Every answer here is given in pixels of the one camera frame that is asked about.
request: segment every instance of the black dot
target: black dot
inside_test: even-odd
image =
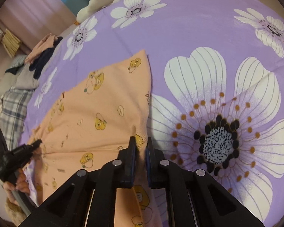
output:
[[[233,158],[233,154],[230,154],[229,156],[227,156],[226,160],[230,161],[232,158]]]
[[[193,134],[193,138],[195,140],[198,140],[200,138],[200,135],[201,135],[200,131],[196,130],[195,133]]]
[[[222,120],[222,115],[219,114],[219,115],[216,117],[217,126],[221,124],[221,120]]]
[[[201,145],[203,145],[205,143],[205,136],[204,135],[200,136],[199,141],[200,141]]]
[[[210,126],[209,124],[207,124],[207,125],[205,126],[204,130],[205,130],[205,133],[206,133],[206,134],[209,134],[209,133],[211,132],[211,126]]]
[[[229,161],[228,160],[225,160],[223,163],[222,163],[222,166],[224,169],[226,169],[229,165]]]
[[[216,167],[215,170],[214,170],[214,175],[215,176],[218,176],[218,172],[221,168],[220,167]]]
[[[228,123],[226,123],[226,125],[224,125],[224,130],[226,130],[227,132],[229,131],[229,124]]]
[[[202,163],[204,163],[204,158],[203,158],[203,156],[199,155],[198,158],[197,158],[197,164],[201,165]]]
[[[240,152],[239,152],[237,149],[235,149],[235,150],[233,151],[233,157],[234,157],[234,158],[238,158],[238,157],[239,157],[239,154],[240,154]]]
[[[203,154],[203,145],[201,145],[200,147],[199,147],[199,152],[200,152],[200,154]]]
[[[238,129],[240,127],[240,122],[238,120],[235,120],[234,123],[236,125],[236,129]]]
[[[212,173],[213,170],[214,170],[214,163],[207,162],[206,165],[207,165],[207,171],[208,171],[209,173]]]
[[[235,122],[230,123],[230,129],[233,130],[233,131],[236,130],[236,123]]]
[[[239,147],[239,141],[233,140],[233,149],[237,149]]]
[[[210,122],[209,122],[209,125],[211,126],[211,129],[214,129],[215,126],[216,126],[216,122],[210,121]]]
[[[227,124],[227,120],[226,119],[222,119],[220,122],[221,126],[225,126]]]
[[[231,134],[231,139],[232,140],[236,140],[238,138],[238,133],[236,131],[234,131],[232,134]]]

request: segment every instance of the human hand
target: human hand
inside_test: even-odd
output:
[[[15,205],[19,205],[19,203],[16,201],[15,197],[13,196],[12,191],[19,190],[20,192],[30,194],[28,183],[26,182],[26,175],[24,174],[22,169],[19,169],[18,172],[19,176],[17,178],[16,187],[10,182],[3,183],[3,189],[6,192],[9,201]]]

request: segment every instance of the orange cloth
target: orange cloth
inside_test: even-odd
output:
[[[46,35],[37,45],[33,48],[32,52],[26,57],[24,63],[33,63],[33,61],[47,48],[52,48],[54,46],[54,41],[58,38],[56,35],[48,34]]]
[[[139,151],[135,186],[117,189],[114,226],[162,226],[144,169],[150,90],[149,63],[145,51],[140,51],[91,72],[61,94],[29,140],[29,144],[43,141],[35,168],[35,186],[43,200],[77,170],[97,170],[116,159],[135,136]]]

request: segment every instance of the purple bed sheet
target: purple bed sheet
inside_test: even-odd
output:
[[[142,49],[156,146],[182,168],[209,172],[265,226],[276,224],[284,214],[284,20],[257,0],[122,0],[102,9],[61,42],[21,142],[61,92]]]

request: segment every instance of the small white flower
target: small white flower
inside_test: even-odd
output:
[[[172,58],[164,79],[177,103],[152,94],[148,134],[165,158],[186,170],[207,170],[263,222],[273,198],[263,172],[284,175],[284,119],[269,124],[279,111],[281,91],[274,72],[255,57],[240,64],[230,83],[229,74],[212,48]],[[155,197],[164,201],[160,193]],[[166,215],[166,208],[159,210]]]
[[[73,31],[73,37],[70,37],[67,40],[68,50],[66,51],[63,60],[66,60],[69,57],[70,60],[72,60],[74,56],[81,51],[84,42],[92,40],[97,35],[96,30],[93,29],[97,22],[98,20],[95,17],[92,17],[90,20],[85,20]]]
[[[147,18],[154,14],[154,10],[164,7],[166,3],[160,3],[161,0],[124,0],[125,7],[116,7],[111,11],[111,16],[118,19],[111,27],[124,28],[131,23],[135,22],[138,18]]]
[[[52,73],[49,75],[47,81],[42,85],[42,88],[41,88],[41,92],[40,94],[37,96],[36,100],[35,100],[35,103],[34,103],[34,106],[39,108],[40,107],[40,104],[41,104],[41,101],[43,99],[43,96],[50,90],[51,88],[51,80],[53,79],[55,73],[57,71],[57,67],[55,67],[55,69],[52,71]]]
[[[271,16],[267,16],[266,19],[262,14],[254,9],[247,8],[247,12],[240,9],[234,9],[241,16],[234,16],[237,20],[252,25],[256,29],[256,36],[266,46],[270,46],[276,52],[276,54],[283,58],[284,49],[284,24],[279,19],[274,19]]]

